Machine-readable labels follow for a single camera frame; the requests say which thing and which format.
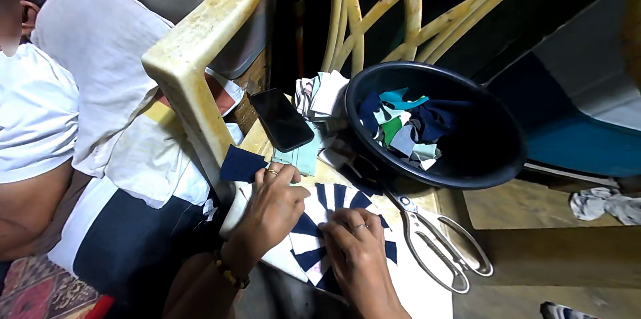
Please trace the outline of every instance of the phone screen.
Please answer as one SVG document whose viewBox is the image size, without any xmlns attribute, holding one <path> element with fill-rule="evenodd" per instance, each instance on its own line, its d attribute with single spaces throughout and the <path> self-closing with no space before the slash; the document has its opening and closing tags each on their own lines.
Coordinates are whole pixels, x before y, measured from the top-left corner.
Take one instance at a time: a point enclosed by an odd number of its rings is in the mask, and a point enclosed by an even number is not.
<svg viewBox="0 0 641 319">
<path fill-rule="evenodd" d="M 249 101 L 279 151 L 291 151 L 313 140 L 314 133 L 305 119 L 296 112 L 280 89 L 257 93 L 250 96 Z"/>
</svg>

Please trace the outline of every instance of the patterned rug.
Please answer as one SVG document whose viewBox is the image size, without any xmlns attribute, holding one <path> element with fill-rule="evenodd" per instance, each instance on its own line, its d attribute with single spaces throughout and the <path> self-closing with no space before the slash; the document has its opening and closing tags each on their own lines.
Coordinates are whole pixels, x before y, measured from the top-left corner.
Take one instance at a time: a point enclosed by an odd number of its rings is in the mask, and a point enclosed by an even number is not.
<svg viewBox="0 0 641 319">
<path fill-rule="evenodd" d="M 98 293 L 47 256 L 13 262 L 0 297 L 0 319 L 83 319 Z"/>
</svg>

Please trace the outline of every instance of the black basin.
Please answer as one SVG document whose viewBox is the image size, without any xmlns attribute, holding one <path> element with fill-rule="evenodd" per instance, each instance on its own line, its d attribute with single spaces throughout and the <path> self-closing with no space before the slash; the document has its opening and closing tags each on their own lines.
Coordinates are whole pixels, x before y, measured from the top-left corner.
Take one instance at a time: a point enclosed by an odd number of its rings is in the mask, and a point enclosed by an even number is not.
<svg viewBox="0 0 641 319">
<path fill-rule="evenodd" d="M 443 156 L 427 171 L 405 164 L 380 147 L 358 118 L 357 109 L 372 90 L 380 94 L 404 87 L 410 88 L 405 100 L 425 95 L 432 100 L 474 103 L 457 131 L 439 139 Z M 345 104 L 358 146 L 364 148 L 362 155 L 427 184 L 466 190 L 500 185 L 518 174 L 527 157 L 523 131 L 503 104 L 469 79 L 426 63 L 395 61 L 368 67 L 350 81 Z"/>
</svg>

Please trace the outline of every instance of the metal scissors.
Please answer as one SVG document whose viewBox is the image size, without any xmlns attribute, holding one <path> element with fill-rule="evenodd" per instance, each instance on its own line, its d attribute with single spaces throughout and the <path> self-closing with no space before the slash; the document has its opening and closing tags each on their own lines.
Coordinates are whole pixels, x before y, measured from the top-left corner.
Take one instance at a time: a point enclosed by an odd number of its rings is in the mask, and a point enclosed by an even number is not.
<svg viewBox="0 0 641 319">
<path fill-rule="evenodd" d="M 396 206 L 401 209 L 403 213 L 403 226 L 405 232 L 405 240 L 407 245 L 412 252 L 414 259 L 419 263 L 421 268 L 429 274 L 432 279 L 437 281 L 445 289 L 452 291 L 453 293 L 466 294 L 470 290 L 470 282 L 465 275 L 464 271 L 473 271 L 482 277 L 489 277 L 493 274 L 494 269 L 492 263 L 490 263 L 487 255 L 478 242 L 465 230 L 461 225 L 456 223 L 454 220 L 440 214 L 434 214 L 427 210 L 423 210 L 418 205 L 414 203 L 411 199 L 406 196 L 399 196 L 394 194 L 391 190 L 389 184 L 384 180 L 379 180 L 387 194 L 394 199 Z M 445 236 L 445 234 L 440 229 L 440 224 L 443 223 L 451 227 L 455 232 L 459 233 L 462 237 L 467 238 L 467 240 L 474 245 L 474 248 L 477 250 L 480 256 L 480 267 L 475 269 L 470 265 L 461 252 L 453 245 L 453 243 Z M 423 260 L 419 257 L 416 249 L 414 248 L 414 242 L 412 235 L 418 235 L 430 249 L 432 249 L 435 254 L 438 256 L 441 261 L 447 266 L 447 268 L 452 272 L 454 278 L 452 280 L 452 285 L 447 285 L 441 281 L 434 273 L 432 273 L 428 266 L 423 263 Z M 448 258 L 443 251 L 438 247 L 437 243 L 440 243 L 452 256 L 452 259 Z"/>
</svg>

